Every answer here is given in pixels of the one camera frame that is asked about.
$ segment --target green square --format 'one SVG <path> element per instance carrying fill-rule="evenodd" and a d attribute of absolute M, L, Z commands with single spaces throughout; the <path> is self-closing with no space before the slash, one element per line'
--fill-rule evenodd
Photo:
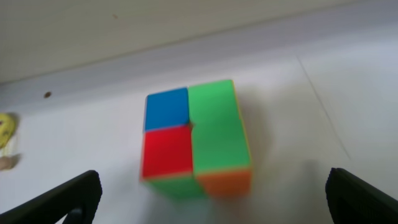
<path fill-rule="evenodd" d="M 251 165 L 249 149 L 240 119 L 194 126 L 192 150 L 194 174 Z"/>
<path fill-rule="evenodd" d="M 192 175 L 152 179 L 148 183 L 160 193 L 177 200 L 205 195 L 202 186 Z"/>
<path fill-rule="evenodd" d="M 190 86 L 188 100 L 193 124 L 239 119 L 232 80 Z"/>

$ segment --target yellow object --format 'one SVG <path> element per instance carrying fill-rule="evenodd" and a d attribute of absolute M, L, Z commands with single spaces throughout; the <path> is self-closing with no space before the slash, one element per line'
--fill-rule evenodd
<path fill-rule="evenodd" d="M 0 149 L 6 146 L 15 131 L 15 121 L 8 114 L 0 114 Z"/>

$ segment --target white surface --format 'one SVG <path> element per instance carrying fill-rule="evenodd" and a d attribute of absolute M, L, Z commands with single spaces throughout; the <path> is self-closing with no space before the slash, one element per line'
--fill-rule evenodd
<path fill-rule="evenodd" d="M 364 2 L 0 85 L 0 110 L 22 118 L 0 212 L 88 169 L 103 183 L 104 224 L 332 223 L 331 167 L 398 198 L 397 9 Z M 235 80 L 246 120 L 252 195 L 174 204 L 141 186 L 145 96 L 222 78 Z"/>
<path fill-rule="evenodd" d="M 2 0 L 0 82 L 355 0 Z"/>

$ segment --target colorful cube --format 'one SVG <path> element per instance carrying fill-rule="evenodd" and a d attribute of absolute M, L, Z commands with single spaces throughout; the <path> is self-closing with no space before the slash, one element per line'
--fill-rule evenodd
<path fill-rule="evenodd" d="M 176 199 L 250 191 L 251 155 L 232 80 L 149 95 L 141 179 Z"/>

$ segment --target puzzle cube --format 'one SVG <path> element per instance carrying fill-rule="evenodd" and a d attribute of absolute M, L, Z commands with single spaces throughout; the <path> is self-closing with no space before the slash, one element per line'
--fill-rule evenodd
<path fill-rule="evenodd" d="M 252 166 L 232 80 L 149 95 L 141 178 L 172 198 L 250 191 Z"/>

